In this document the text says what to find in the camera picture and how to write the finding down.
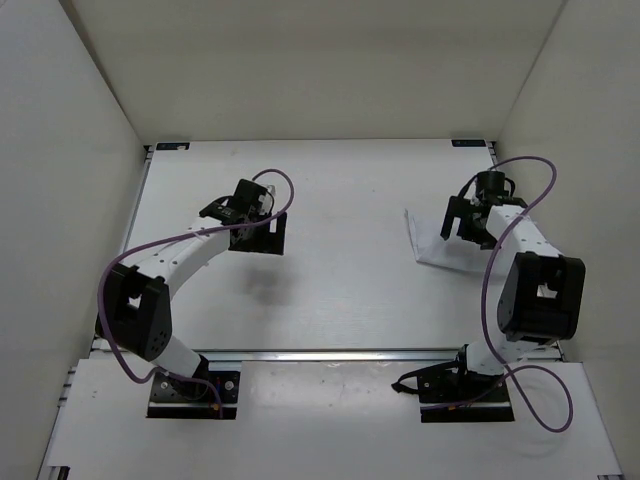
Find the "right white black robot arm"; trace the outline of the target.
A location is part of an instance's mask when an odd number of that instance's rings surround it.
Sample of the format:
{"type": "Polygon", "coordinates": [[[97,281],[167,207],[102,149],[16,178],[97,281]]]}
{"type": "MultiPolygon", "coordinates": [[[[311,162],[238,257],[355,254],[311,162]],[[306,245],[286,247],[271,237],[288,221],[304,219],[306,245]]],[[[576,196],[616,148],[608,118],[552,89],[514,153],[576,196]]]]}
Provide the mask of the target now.
{"type": "Polygon", "coordinates": [[[499,171],[469,181],[475,193],[450,198],[440,236],[456,234],[490,253],[508,272],[495,313],[481,317],[484,338],[464,346],[448,376],[449,391],[471,400],[530,351],[570,339],[577,330],[586,275],[582,260],[562,254],[530,219],[515,183],[499,171]]]}

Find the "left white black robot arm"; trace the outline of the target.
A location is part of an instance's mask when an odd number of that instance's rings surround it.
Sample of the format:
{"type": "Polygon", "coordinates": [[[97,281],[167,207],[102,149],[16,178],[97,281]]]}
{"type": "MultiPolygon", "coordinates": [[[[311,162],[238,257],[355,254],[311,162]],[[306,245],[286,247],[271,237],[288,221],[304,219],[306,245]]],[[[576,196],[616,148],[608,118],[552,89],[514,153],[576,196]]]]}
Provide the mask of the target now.
{"type": "Polygon", "coordinates": [[[276,188],[242,179],[233,194],[200,210],[185,233],[147,244],[151,255],[127,264],[116,257],[100,280],[96,333],[106,340],[127,375],[122,354],[153,365],[174,390],[196,399],[216,389],[207,360],[173,332],[171,303],[178,290],[227,251],[281,255],[287,213],[276,211],[276,188]]]}

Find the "white skirt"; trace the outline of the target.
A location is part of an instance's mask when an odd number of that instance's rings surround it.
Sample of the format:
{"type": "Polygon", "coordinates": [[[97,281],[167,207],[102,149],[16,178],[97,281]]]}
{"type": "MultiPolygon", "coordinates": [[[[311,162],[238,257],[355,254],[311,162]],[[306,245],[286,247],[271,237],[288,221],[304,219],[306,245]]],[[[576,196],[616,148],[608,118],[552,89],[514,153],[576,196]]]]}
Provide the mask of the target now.
{"type": "Polygon", "coordinates": [[[477,244],[459,237],[444,240],[437,222],[425,220],[410,210],[405,210],[404,216],[417,263],[474,274],[485,271],[490,250],[481,250],[477,244]]]}

